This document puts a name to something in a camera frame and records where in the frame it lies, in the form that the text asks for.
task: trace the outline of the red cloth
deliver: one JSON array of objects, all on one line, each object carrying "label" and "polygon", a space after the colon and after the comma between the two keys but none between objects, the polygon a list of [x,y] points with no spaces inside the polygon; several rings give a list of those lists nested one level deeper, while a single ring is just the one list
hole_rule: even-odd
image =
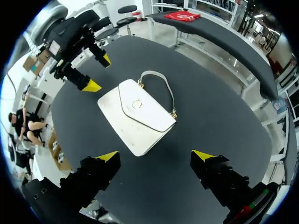
[{"label": "red cloth", "polygon": [[184,22],[192,22],[200,17],[200,14],[193,14],[187,11],[179,11],[165,15],[165,18],[179,20]]}]

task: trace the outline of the sitting person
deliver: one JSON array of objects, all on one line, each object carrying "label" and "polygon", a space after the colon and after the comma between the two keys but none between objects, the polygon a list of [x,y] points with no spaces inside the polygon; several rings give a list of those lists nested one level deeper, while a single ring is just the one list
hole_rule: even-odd
[{"label": "sitting person", "polygon": [[15,128],[20,141],[23,140],[23,136],[25,135],[33,144],[45,147],[44,143],[34,135],[34,131],[40,130],[43,127],[47,127],[48,124],[39,122],[37,119],[26,116],[25,108],[17,110],[15,114],[9,113],[8,119]]}]

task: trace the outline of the person's leg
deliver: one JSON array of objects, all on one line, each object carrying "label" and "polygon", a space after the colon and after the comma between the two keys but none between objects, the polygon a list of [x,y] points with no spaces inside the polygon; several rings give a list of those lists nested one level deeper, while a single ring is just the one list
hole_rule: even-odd
[{"label": "person's leg", "polygon": [[34,130],[39,130],[39,129],[42,129],[43,127],[46,127],[46,124],[43,123],[43,122],[33,122],[33,121],[29,121],[28,122],[28,128],[29,130],[31,131],[34,131]]},{"label": "person's leg", "polygon": [[32,131],[28,131],[27,132],[27,138],[32,141],[32,143],[34,145],[38,145],[38,146],[44,146],[43,143],[37,138],[34,136],[33,132]]}]

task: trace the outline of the handbag flap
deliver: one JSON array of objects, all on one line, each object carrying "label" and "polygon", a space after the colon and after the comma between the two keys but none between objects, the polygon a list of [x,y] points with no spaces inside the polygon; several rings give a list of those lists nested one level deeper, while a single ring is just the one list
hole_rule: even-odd
[{"label": "handbag flap", "polygon": [[128,79],[118,86],[121,107],[130,118],[158,131],[165,132],[176,120],[138,83]]}]

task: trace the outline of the metal rack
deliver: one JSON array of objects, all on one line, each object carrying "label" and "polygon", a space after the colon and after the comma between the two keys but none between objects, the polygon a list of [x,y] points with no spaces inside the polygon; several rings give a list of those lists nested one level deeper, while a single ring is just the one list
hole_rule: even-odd
[{"label": "metal rack", "polygon": [[[213,4],[213,3],[205,1],[205,0],[184,0],[184,8],[188,9],[190,11],[194,11],[196,13],[200,13],[202,15],[205,15],[206,17],[212,17],[213,19],[216,19],[219,22],[227,24],[231,27],[234,24],[239,5],[237,4],[236,0],[229,0],[229,1],[235,4],[234,9],[232,11],[229,11],[229,10],[227,10],[227,9],[221,7],[221,6],[218,6],[216,4]],[[218,16],[215,16],[215,15],[209,13],[209,12],[205,12],[203,10],[197,9],[197,2],[210,5],[214,8],[217,8],[217,9],[220,9],[220,10],[226,12],[226,13],[229,13],[230,14],[230,20],[227,21],[227,20],[222,19]],[[182,7],[179,7],[176,4],[164,3],[163,0],[161,0],[161,2],[158,2],[158,0],[151,0],[151,13],[155,13],[156,12],[155,8],[157,8],[157,7],[173,8],[173,9],[178,9],[178,10],[183,9]]]}]

